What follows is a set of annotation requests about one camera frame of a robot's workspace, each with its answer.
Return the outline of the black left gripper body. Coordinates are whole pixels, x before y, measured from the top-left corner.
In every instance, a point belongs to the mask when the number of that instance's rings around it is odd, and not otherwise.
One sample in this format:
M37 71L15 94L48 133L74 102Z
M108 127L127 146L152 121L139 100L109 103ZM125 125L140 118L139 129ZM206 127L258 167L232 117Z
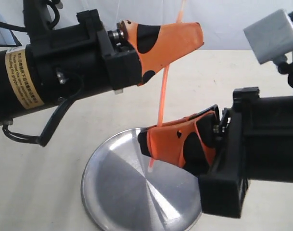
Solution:
M24 10L41 99L74 94L80 78L81 97L137 85L142 75L135 50L128 43L122 51L112 46L97 10L80 12L77 19L77 25L49 30L41 10Z

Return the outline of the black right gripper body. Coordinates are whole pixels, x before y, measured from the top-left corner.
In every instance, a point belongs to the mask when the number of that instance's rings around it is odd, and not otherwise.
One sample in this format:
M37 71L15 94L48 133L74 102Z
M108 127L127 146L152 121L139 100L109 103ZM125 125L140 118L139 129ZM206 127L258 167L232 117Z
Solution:
M198 178L205 214L240 218L251 180L293 183L293 95L259 96L235 89L222 146Z

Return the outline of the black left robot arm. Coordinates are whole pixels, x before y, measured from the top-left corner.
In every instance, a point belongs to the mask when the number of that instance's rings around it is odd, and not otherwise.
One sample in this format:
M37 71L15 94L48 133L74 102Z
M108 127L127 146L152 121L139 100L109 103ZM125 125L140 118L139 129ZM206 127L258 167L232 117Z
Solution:
M0 51L0 122L144 85L204 44L198 22L149 26L125 20L114 39L97 10L77 19L77 25L42 31L26 46Z

